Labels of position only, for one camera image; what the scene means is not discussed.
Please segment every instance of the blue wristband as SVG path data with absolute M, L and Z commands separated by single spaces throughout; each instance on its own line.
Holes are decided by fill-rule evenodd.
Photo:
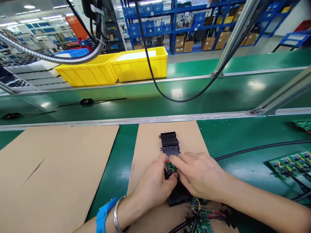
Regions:
M 105 225 L 107 213 L 116 205 L 117 201 L 118 199 L 115 197 L 98 210 L 96 217 L 96 233 L 106 233 Z

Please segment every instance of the green conveyor belt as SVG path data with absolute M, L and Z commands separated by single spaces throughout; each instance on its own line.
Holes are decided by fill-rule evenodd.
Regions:
M 196 76 L 212 72 L 218 60 L 193 61 L 168 65 L 169 77 Z M 308 66 L 311 50 L 273 53 L 252 57 L 233 58 L 225 72 L 243 72 Z M 127 117 L 166 116 L 250 110 L 294 78 L 299 72 L 245 75 L 217 80 L 200 98 L 189 103 L 174 103 L 161 97 L 153 84 L 62 91 L 48 94 L 32 94 L 0 97 L 0 114 L 23 114 L 55 110 L 56 105 L 78 102 L 82 98 L 108 99 L 129 97 L 127 100 L 98 104 L 92 108 L 70 106 L 58 108 L 57 113 L 19 120 L 1 121 L 1 124 L 31 124 L 45 122 L 114 119 Z M 187 98 L 197 93 L 208 80 L 191 80 L 160 83 L 163 91 L 175 98 Z M 289 103 L 289 107 L 309 106 L 309 93 Z M 291 120 L 298 116 L 268 116 L 198 121 L 202 136 L 212 157 L 216 158 L 238 150 L 282 141 L 310 139 L 310 135 L 295 127 Z M 299 119 L 310 118 L 299 115 Z M 126 194 L 138 125 L 120 125 L 104 175 L 97 190 L 87 219 L 94 217 L 98 209 L 113 197 Z M 0 132 L 0 149 L 5 147 L 21 131 Z M 279 195 L 292 198 L 300 193 L 293 181 L 282 181 L 273 174 L 266 161 L 298 151 L 311 150 L 311 145 L 292 145 L 250 152 L 219 161 L 234 176 Z M 263 224 L 243 218 L 239 231 L 273 232 Z

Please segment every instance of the yellow plastic bin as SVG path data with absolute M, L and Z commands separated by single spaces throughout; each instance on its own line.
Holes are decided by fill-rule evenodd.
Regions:
M 167 52 L 164 47 L 148 49 L 155 78 L 167 76 Z M 145 50 L 120 52 L 110 61 L 120 82 L 151 79 Z
M 60 65 L 55 70 L 73 87 L 115 84 L 118 80 L 110 61 L 117 53 L 99 55 L 80 65 Z

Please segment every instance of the shelving rack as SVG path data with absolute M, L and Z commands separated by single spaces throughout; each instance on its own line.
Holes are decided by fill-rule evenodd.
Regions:
M 215 30 L 215 43 L 214 46 L 212 48 L 212 50 L 215 49 L 216 46 L 216 42 L 218 41 L 219 35 L 220 33 L 224 30 L 225 27 L 232 27 L 235 26 L 236 22 L 233 23 L 229 23 L 229 24 L 225 24 L 225 19 L 226 19 L 226 15 L 230 10 L 231 6 L 234 6 L 236 4 L 243 4 L 245 3 L 246 0 L 228 0 L 228 1 L 221 1 L 221 2 L 217 2 L 217 3 L 210 3 L 210 4 L 204 4 L 204 5 L 198 5 L 198 6 L 190 6 L 190 7 L 183 7 L 183 8 L 178 8 L 177 7 L 177 0 L 172 0 L 171 2 L 171 9 L 170 10 L 163 10 L 161 12 L 149 12 L 149 13 L 141 13 L 141 18 L 153 18 L 153 17 L 160 17 L 160 16 L 165 16 L 165 15 L 170 15 L 171 16 L 171 31 L 169 32 L 155 32 L 155 33 L 148 33 L 145 36 L 146 37 L 153 37 L 153 36 L 162 36 L 162 35 L 169 35 L 169 39 L 170 39 L 170 47 L 169 47 L 169 54 L 174 54 L 174 48 L 175 48 L 175 37 L 176 35 L 180 34 L 180 33 L 185 33 L 188 32 L 188 34 L 193 34 L 195 31 L 197 30 L 202 30 L 202 29 L 212 29 L 212 34 Z M 286 19 L 286 17 L 290 14 L 291 10 L 297 5 L 297 3 L 299 2 L 299 0 L 275 0 L 273 1 L 273 3 L 279 3 L 277 8 L 274 8 L 271 11 L 271 14 L 265 14 L 267 15 L 266 17 L 261 17 L 259 20 L 260 26 L 262 25 L 263 22 L 267 22 L 267 24 L 264 27 L 260 27 L 260 32 L 259 32 L 259 36 L 257 38 L 257 40 L 255 41 L 254 45 L 257 44 L 257 42 L 259 41 L 259 39 L 262 36 L 268 36 L 268 37 L 272 37 L 274 35 L 274 33 L 276 32 L 276 30 L 279 28 L 279 26 L 282 24 L 282 22 Z M 280 11 L 286 7 L 286 4 L 291 4 L 291 7 L 289 9 L 288 12 L 286 13 L 280 13 Z M 129 24 L 133 23 L 134 19 L 137 19 L 137 15 L 127 15 L 126 14 L 126 6 L 124 5 L 123 1 L 121 0 L 121 5 L 122 5 L 122 10 L 123 10 L 123 14 L 124 14 L 124 19 L 126 22 L 126 26 L 129 29 Z M 177 14 L 179 13 L 183 13 L 183 12 L 192 12 L 192 11 L 200 11 L 200 10 L 206 10 L 206 9 L 212 9 L 212 11 L 214 11 L 214 9 L 218 7 L 218 13 L 215 16 L 215 19 L 213 21 L 212 25 L 208 25 L 208 26 L 200 26 L 197 28 L 191 27 L 191 28 L 182 28 L 182 29 L 177 29 L 176 28 L 176 21 L 177 21 Z M 223 20 L 221 22 L 221 24 L 216 24 L 218 17 L 220 16 L 220 12 L 221 12 L 221 8 L 225 7 L 225 10 L 223 11 Z M 278 25 L 276 26 L 276 28 L 273 30 L 272 33 L 266 33 L 266 30 L 268 28 L 268 26 L 271 24 L 271 22 L 273 21 L 274 18 L 276 17 L 280 17 L 280 22 L 278 23 Z M 136 42 L 137 36 L 133 36 L 130 32 L 130 30 L 128 30 L 129 32 L 129 37 L 130 37 L 130 41 L 131 41 L 131 45 L 132 45 L 132 49 L 134 49 L 134 43 Z M 196 48 L 193 47 L 193 51 L 192 52 L 199 52 L 202 51 L 200 48 Z

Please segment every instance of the hand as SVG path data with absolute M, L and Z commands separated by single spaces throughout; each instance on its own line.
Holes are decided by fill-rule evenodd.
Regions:
M 225 172 L 207 153 L 186 152 L 171 155 L 170 162 L 178 168 L 180 181 L 193 195 L 222 202 L 232 176 Z
M 140 200 L 147 210 L 165 202 L 177 184 L 177 174 L 173 173 L 168 180 L 164 177 L 164 168 L 168 157 L 161 153 L 158 159 L 147 168 L 136 187 L 133 196 Z

